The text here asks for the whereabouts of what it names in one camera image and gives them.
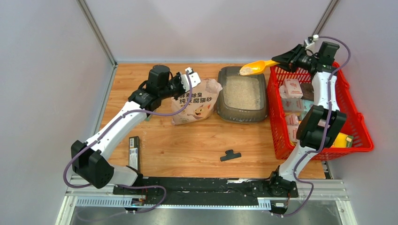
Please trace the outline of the pink cat litter bag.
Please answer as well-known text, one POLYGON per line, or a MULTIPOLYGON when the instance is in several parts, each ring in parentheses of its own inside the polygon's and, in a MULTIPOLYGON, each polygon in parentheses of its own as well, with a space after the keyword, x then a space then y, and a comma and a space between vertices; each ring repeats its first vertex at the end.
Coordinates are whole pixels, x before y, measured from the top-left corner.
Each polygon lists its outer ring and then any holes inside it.
POLYGON ((179 114, 172 116, 173 125, 196 122, 208 118, 214 111, 214 105, 222 90, 215 79, 204 79, 193 88, 188 106, 179 114))

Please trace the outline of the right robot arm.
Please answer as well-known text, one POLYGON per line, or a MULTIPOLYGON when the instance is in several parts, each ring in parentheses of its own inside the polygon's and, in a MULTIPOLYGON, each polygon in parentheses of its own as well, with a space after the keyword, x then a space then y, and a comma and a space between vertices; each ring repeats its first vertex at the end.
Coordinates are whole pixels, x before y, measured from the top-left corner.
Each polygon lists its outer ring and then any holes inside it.
POLYGON ((336 99, 337 67, 332 64, 339 45, 324 41, 318 52, 308 55, 305 45, 272 58, 288 72, 301 68, 309 72, 314 89, 314 104, 300 123, 298 143, 288 159, 270 175, 268 191, 273 196, 288 194, 296 188, 297 176, 311 158, 330 148, 343 128, 347 116, 336 99))

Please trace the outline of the yellow plastic scoop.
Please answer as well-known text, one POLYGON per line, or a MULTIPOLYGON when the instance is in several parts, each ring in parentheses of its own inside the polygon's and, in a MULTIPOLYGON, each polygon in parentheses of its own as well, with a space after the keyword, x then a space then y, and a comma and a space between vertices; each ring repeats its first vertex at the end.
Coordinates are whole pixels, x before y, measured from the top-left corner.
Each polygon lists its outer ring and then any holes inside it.
POLYGON ((239 74, 243 76, 247 75, 260 75, 267 68, 278 65, 279 63, 273 60, 259 60, 252 63, 248 63, 241 67, 239 74))

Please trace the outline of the black bag clip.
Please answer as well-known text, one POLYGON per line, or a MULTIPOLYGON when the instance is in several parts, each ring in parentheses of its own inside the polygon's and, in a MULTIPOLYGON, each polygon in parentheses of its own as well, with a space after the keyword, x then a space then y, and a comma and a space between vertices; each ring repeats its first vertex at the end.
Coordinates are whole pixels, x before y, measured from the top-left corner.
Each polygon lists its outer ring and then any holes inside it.
POLYGON ((225 151, 225 155, 220 157, 220 161, 228 161, 236 158, 242 157, 240 152, 234 152, 234 150, 227 150, 225 151))

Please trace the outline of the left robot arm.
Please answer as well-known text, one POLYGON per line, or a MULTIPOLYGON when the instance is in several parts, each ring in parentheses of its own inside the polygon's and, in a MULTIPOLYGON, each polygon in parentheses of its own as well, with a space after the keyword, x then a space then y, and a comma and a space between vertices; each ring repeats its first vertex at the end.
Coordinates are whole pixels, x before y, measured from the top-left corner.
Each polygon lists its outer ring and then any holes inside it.
POLYGON ((191 67, 185 73, 173 75, 165 65, 153 66, 148 79, 128 97, 119 113, 100 131, 86 141, 75 141, 71 146, 71 161, 64 171, 72 169, 85 179, 87 187, 98 189, 108 184, 126 188, 131 194, 143 190, 142 174, 130 166, 112 165, 109 158, 118 144, 130 131, 150 115, 161 116, 156 109, 164 99, 178 99, 184 94, 192 97, 193 88, 200 84, 198 73, 191 67))

